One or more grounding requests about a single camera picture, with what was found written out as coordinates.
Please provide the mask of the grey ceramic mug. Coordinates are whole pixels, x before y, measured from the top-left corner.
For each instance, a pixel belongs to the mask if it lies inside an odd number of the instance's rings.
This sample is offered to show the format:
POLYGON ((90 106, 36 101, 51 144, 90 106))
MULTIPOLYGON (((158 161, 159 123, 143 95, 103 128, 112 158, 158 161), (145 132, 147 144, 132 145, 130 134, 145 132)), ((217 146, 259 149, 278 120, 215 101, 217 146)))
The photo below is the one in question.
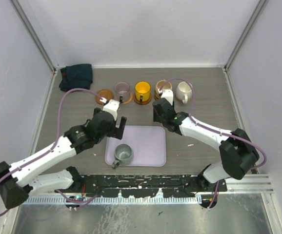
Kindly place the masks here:
POLYGON ((133 160, 134 152, 127 144, 120 144, 114 151, 114 161, 111 165, 113 169, 120 165, 129 165, 133 160))

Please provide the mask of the yellow mug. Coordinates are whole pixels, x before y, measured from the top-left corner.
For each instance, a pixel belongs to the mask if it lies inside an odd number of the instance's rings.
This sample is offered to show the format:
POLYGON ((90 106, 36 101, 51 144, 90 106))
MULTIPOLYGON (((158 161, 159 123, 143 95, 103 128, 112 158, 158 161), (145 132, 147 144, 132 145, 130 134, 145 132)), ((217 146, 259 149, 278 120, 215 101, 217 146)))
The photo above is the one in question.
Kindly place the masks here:
POLYGON ((146 81, 140 81, 135 85, 135 97, 139 102, 146 102, 150 99, 151 86, 146 81))

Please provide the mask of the beige ceramic mug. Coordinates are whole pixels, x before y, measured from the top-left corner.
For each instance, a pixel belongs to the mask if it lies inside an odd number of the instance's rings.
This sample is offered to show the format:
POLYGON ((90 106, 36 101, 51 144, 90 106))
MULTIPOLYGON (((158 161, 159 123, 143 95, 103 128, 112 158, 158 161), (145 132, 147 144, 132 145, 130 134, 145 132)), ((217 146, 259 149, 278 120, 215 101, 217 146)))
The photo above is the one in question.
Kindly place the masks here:
POLYGON ((172 90, 172 84, 166 80, 160 80, 155 86, 155 94, 160 95, 164 90, 172 90))

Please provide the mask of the white ceramic mug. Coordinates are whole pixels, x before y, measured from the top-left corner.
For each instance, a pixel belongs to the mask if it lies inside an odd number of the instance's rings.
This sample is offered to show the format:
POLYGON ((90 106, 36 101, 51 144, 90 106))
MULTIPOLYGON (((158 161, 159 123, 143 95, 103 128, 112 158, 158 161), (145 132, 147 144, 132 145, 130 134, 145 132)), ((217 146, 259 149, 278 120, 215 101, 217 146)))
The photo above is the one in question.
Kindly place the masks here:
POLYGON ((179 99, 182 99, 183 104, 188 103, 188 99, 192 97, 192 84, 186 83, 185 81, 182 81, 178 84, 176 87, 176 97, 179 99))

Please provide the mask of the purple glass mug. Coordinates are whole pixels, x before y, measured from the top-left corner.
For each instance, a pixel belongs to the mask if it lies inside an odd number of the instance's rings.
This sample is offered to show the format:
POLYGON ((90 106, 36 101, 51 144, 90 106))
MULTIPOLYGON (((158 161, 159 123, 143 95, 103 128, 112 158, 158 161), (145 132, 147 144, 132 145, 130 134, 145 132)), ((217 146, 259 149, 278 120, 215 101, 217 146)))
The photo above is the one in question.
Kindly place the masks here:
POLYGON ((115 86, 114 86, 114 91, 117 94, 125 94, 125 93, 129 93, 130 92, 130 85, 127 82, 118 82, 115 86))

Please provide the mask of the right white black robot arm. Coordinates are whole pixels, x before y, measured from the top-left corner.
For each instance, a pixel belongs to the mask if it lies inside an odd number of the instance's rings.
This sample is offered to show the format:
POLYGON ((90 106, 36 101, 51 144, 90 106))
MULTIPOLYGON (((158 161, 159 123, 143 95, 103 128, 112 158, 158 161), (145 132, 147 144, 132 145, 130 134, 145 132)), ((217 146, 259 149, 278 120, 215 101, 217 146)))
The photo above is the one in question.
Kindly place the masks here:
POLYGON ((221 130, 200 122, 188 113, 176 113, 174 105, 165 98, 153 102, 153 120, 168 131, 201 141, 220 153, 221 160, 206 166, 198 175, 199 187, 210 192, 216 182, 234 178, 241 180, 260 158, 257 150, 242 129, 221 130))

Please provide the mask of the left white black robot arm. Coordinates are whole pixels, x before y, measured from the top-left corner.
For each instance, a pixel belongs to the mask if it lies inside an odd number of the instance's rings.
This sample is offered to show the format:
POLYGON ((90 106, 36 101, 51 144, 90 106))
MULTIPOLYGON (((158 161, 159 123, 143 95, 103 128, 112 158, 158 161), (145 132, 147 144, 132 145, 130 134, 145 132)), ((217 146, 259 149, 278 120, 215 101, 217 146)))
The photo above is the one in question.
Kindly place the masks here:
POLYGON ((0 196, 6 209, 24 203, 38 193, 67 189, 78 193, 83 179, 75 167, 68 167, 54 174, 43 172, 57 163, 93 148, 105 137, 122 139, 127 121, 121 118, 116 125, 119 102, 111 100, 103 108, 95 108, 92 119, 85 124, 71 127, 48 147, 16 163, 0 163, 0 196))

